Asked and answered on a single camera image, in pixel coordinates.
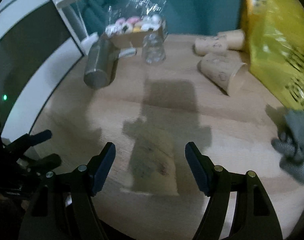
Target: cardboard box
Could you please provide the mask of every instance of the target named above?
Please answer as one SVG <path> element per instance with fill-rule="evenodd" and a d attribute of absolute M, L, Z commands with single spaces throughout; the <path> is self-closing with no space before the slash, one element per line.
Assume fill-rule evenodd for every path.
<path fill-rule="evenodd" d="M 163 38 L 162 26 L 156 31 L 125 33 L 125 34 L 120 34 L 120 35 L 114 35 L 110 38 L 104 32 L 101 35 L 101 38 L 110 40 L 114 44 L 114 46 L 116 46 L 118 49 L 126 49 L 126 48 L 130 48 L 130 47 L 141 48 L 144 37 L 150 33 L 157 33 L 159 36 L 161 36 Z"/>

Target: gray panel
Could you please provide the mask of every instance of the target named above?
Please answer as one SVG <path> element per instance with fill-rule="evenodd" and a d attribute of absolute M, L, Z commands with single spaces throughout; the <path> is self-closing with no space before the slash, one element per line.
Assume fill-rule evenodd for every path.
<path fill-rule="evenodd" d="M 55 6 L 49 2 L 23 18 L 0 40 L 2 128 L 31 76 L 69 37 L 71 35 Z"/>

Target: pink donut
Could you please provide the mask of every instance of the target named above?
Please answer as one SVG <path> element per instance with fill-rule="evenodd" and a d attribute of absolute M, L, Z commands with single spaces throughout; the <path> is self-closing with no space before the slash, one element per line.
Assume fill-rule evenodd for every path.
<path fill-rule="evenodd" d="M 133 17 L 130 17 L 129 19 L 127 19 L 126 22 L 128 22 L 130 24 L 135 24 L 135 23 L 139 22 L 140 20 L 141 20 L 140 17 L 133 16 Z"/>
<path fill-rule="evenodd" d="M 125 23 L 125 18 L 117 19 L 115 22 L 115 24 L 117 24 L 117 25 L 122 25 L 123 23 Z"/>

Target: yellow plastic bag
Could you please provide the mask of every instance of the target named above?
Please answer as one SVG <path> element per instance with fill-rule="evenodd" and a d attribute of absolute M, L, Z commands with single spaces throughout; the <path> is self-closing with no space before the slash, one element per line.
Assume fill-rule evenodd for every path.
<path fill-rule="evenodd" d="M 246 36 L 244 51 L 249 53 L 248 37 L 252 33 L 253 26 L 262 17 L 262 10 L 265 0 L 244 0 L 243 10 L 241 14 L 240 27 Z"/>
<path fill-rule="evenodd" d="M 304 9 L 297 0 L 265 0 L 249 33 L 250 72 L 280 102 L 304 110 Z"/>

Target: clear plastic bag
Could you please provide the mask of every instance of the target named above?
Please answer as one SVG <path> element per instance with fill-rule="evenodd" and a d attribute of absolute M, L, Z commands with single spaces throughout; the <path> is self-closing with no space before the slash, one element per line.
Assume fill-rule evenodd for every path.
<path fill-rule="evenodd" d="M 158 14 L 164 17 L 163 11 L 166 0 L 152 3 L 150 0 L 129 0 L 125 5 L 109 6 L 107 25 L 114 24 L 119 18 L 130 18 L 133 16 L 143 17 Z"/>
<path fill-rule="evenodd" d="M 126 30 L 122 30 L 123 26 L 116 28 L 115 25 L 118 23 L 118 20 L 123 19 L 122 21 L 129 20 L 130 18 L 137 17 L 140 21 L 146 21 L 147 23 L 152 24 L 152 29 L 157 30 L 162 26 L 163 29 L 163 38 L 165 39 L 167 36 L 167 28 L 166 21 L 164 18 L 164 7 L 166 4 L 166 0 L 159 0 L 158 3 L 153 3 L 150 0 L 128 0 L 126 4 L 123 5 L 115 5 L 108 7 L 108 17 L 106 22 L 106 34 L 110 37 L 114 34 L 123 34 L 129 33 L 131 31 L 135 32 L 135 30 L 131 28 L 131 26 L 127 26 Z M 159 22 L 155 25 L 152 23 L 152 17 L 156 15 L 159 19 Z"/>

